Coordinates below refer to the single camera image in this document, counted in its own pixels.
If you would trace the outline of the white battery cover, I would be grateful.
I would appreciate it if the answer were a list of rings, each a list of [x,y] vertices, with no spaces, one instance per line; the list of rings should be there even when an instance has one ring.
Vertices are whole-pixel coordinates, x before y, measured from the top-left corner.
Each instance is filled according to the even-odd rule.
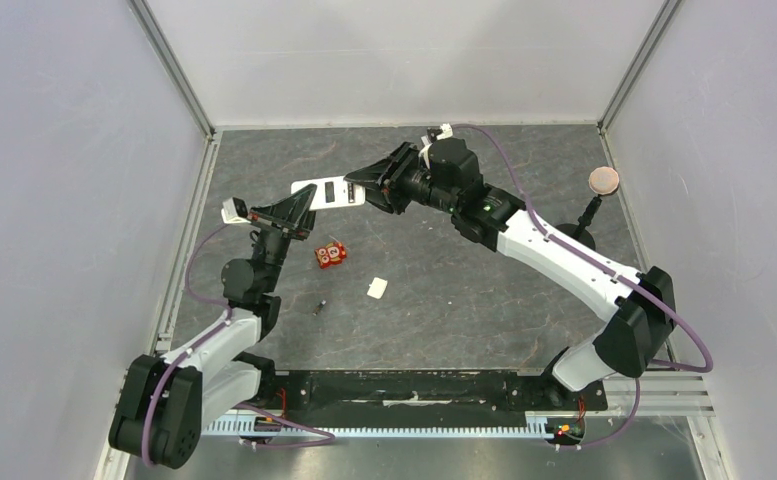
[[[388,282],[385,279],[374,277],[368,286],[366,295],[374,299],[382,299],[386,290]]]

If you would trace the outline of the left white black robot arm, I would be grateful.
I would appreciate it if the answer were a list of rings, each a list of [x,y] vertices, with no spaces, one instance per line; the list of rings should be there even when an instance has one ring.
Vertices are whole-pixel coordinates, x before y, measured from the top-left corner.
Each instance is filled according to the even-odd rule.
[[[317,191],[307,184],[264,207],[238,198],[224,202],[225,225],[253,226],[253,252],[222,267],[223,296],[210,301],[222,312],[211,326],[174,350],[143,354],[129,365],[108,434],[111,448],[178,469],[203,429],[232,407],[247,401],[260,409],[275,401],[272,361],[246,351],[276,325],[275,287],[290,244],[307,239],[314,227]]]

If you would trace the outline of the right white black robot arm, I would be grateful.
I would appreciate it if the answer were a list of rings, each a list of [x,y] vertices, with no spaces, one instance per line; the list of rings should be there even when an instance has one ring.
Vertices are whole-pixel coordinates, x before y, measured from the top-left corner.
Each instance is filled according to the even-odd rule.
[[[461,139],[425,149],[404,142],[344,179],[386,213],[401,214],[415,202],[449,214],[462,237],[542,273],[604,321],[548,365],[541,392],[555,408],[570,406],[590,383],[612,374],[641,377],[675,327],[666,272],[619,264],[545,223],[524,201],[486,183],[477,155]]]

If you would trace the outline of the white remote control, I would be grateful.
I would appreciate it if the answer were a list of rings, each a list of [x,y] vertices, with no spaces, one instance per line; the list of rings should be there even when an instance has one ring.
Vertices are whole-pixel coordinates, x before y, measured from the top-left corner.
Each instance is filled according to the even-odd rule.
[[[343,176],[295,181],[290,186],[290,192],[296,193],[308,185],[317,187],[311,211],[358,207],[366,203],[365,189],[348,182]]]

